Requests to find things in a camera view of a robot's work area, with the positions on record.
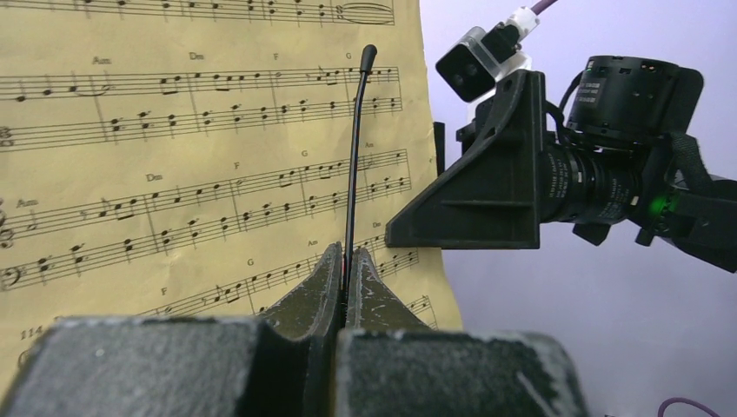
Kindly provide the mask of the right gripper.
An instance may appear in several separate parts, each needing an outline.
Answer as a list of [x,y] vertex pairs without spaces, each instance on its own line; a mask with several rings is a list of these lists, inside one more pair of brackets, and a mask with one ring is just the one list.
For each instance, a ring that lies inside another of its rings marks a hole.
[[540,225],[613,225],[640,184],[623,158],[546,129],[545,76],[517,70],[476,107],[461,157],[386,224],[390,248],[537,249]]

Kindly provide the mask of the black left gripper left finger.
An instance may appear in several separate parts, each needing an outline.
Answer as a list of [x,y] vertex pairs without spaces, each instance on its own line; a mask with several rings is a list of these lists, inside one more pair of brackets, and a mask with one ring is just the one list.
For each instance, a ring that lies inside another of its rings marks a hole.
[[4,416],[329,416],[342,248],[260,315],[74,317],[30,349]]

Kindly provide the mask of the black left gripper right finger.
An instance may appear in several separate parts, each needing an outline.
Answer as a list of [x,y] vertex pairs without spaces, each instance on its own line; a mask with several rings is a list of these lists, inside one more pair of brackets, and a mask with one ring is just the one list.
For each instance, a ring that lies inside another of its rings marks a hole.
[[335,354],[339,416],[585,416],[574,363],[553,337],[438,331],[354,252]]

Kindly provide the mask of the pink music stand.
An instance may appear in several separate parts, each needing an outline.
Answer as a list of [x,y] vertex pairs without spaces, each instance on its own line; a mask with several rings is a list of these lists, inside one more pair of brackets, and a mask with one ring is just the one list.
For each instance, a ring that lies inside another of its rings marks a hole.
[[343,256],[343,273],[342,273],[342,292],[347,295],[349,291],[349,282],[351,275],[351,266],[353,258],[353,247],[355,239],[355,205],[357,200],[357,172],[359,162],[360,148],[360,132],[362,121],[362,104],[367,88],[368,79],[373,69],[375,58],[377,56],[377,48],[374,44],[367,44],[362,50],[361,62],[359,66],[359,81],[355,94],[353,120],[351,128],[351,142],[349,154],[349,172],[348,172],[348,189],[347,189],[347,215],[345,224],[345,243],[346,248]]

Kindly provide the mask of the yellow sheet music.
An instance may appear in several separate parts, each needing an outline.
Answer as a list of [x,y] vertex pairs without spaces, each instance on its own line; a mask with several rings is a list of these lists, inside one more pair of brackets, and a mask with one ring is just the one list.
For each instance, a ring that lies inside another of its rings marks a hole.
[[384,227],[436,176],[416,1],[4,1],[1,386],[54,321],[253,314],[344,237],[432,328],[437,249]]

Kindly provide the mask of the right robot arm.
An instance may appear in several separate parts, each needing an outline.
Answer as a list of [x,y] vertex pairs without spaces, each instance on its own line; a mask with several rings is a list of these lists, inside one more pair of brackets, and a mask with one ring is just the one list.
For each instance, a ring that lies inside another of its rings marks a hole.
[[736,269],[736,183],[710,174],[687,130],[704,85],[695,69],[592,56],[559,104],[545,76],[504,78],[459,129],[461,158],[387,224],[391,248],[537,249],[569,223],[602,244],[617,223]]

